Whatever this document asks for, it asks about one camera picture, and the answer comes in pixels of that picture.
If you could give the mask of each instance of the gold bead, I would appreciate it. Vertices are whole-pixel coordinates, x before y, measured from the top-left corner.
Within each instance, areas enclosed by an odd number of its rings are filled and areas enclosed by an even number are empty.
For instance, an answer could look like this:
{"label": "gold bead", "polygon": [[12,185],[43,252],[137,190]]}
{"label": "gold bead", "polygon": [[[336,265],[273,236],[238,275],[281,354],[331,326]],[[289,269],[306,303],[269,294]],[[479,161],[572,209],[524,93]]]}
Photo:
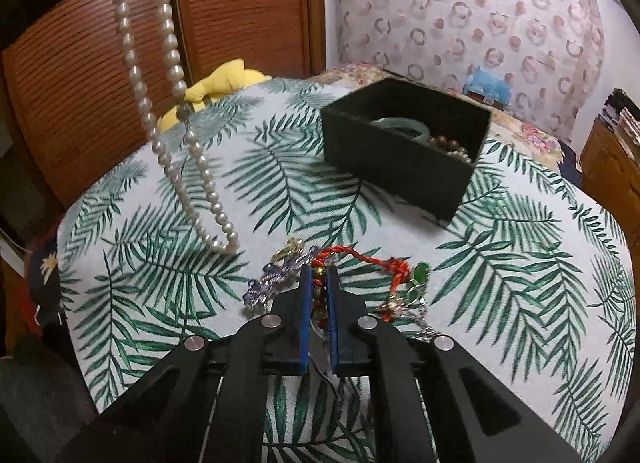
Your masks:
{"label": "gold bead", "polygon": [[324,266],[314,266],[311,270],[314,279],[324,279],[326,277],[326,268]]}

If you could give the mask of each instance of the black box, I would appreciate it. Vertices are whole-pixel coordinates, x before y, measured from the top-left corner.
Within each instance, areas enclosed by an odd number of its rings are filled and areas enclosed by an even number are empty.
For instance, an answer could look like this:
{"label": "black box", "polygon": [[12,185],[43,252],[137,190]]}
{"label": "black box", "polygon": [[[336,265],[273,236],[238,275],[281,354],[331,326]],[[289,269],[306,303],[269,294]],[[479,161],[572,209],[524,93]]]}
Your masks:
{"label": "black box", "polygon": [[[491,112],[421,85],[387,78],[322,108],[324,159],[340,170],[450,220],[474,172]],[[426,124],[431,136],[455,138],[473,162],[466,164],[437,146],[420,144],[394,130],[371,125],[404,117]]]}

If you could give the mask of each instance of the yellow plush toy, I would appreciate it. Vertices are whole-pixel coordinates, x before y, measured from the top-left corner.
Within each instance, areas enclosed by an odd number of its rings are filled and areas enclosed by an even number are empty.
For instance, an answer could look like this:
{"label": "yellow plush toy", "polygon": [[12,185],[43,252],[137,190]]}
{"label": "yellow plush toy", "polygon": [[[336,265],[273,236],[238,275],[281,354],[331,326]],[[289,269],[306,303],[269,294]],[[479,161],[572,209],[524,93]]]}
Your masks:
{"label": "yellow plush toy", "polygon": [[[258,82],[270,78],[269,75],[265,75],[255,69],[244,69],[244,60],[236,58],[225,62],[211,75],[200,82],[196,82],[185,92],[184,99],[193,104],[195,111],[199,111],[205,107],[205,103],[202,100],[206,95],[209,95],[212,101],[220,100],[234,91],[258,84]],[[161,132],[165,132],[178,123],[177,112],[178,107],[174,106],[164,114],[160,119]]]}

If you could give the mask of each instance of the metal bolt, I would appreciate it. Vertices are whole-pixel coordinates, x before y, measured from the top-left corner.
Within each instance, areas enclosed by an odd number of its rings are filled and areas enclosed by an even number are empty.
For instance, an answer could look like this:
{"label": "metal bolt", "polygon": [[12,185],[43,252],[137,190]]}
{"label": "metal bolt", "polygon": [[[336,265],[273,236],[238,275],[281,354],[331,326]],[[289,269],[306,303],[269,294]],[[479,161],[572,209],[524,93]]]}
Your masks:
{"label": "metal bolt", "polygon": [[440,351],[451,351],[456,343],[453,342],[453,338],[451,337],[439,335],[433,340],[433,345]]}
{"label": "metal bolt", "polygon": [[200,351],[204,348],[204,338],[199,335],[191,335],[185,338],[184,347],[187,351]]}
{"label": "metal bolt", "polygon": [[262,317],[260,323],[265,328],[277,328],[280,324],[282,324],[282,319],[278,315],[265,315]]}
{"label": "metal bolt", "polygon": [[378,321],[372,316],[365,315],[358,319],[358,326],[362,329],[373,329],[378,325]]}

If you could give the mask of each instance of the table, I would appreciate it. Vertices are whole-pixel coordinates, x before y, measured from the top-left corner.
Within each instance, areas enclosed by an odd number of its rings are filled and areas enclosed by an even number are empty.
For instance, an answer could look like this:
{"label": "table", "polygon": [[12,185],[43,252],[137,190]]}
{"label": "table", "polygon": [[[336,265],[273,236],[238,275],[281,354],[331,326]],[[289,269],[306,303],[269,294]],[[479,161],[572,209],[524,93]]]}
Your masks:
{"label": "table", "polygon": [[[355,244],[433,267],[431,323],[456,340],[592,461],[611,439],[631,373],[635,302],[629,252],[611,215],[559,174],[488,139],[454,220],[322,162],[319,108],[346,92],[273,79],[193,116],[241,252],[201,247],[149,145],[98,180],[58,231],[63,303],[99,410],[181,338],[235,333],[241,296],[290,236]],[[196,205],[197,170],[165,133]],[[213,230],[210,214],[203,219]],[[389,279],[342,259],[344,286],[374,309]],[[411,332],[411,325],[399,325]],[[371,461],[365,378],[272,377],[264,456]]]}

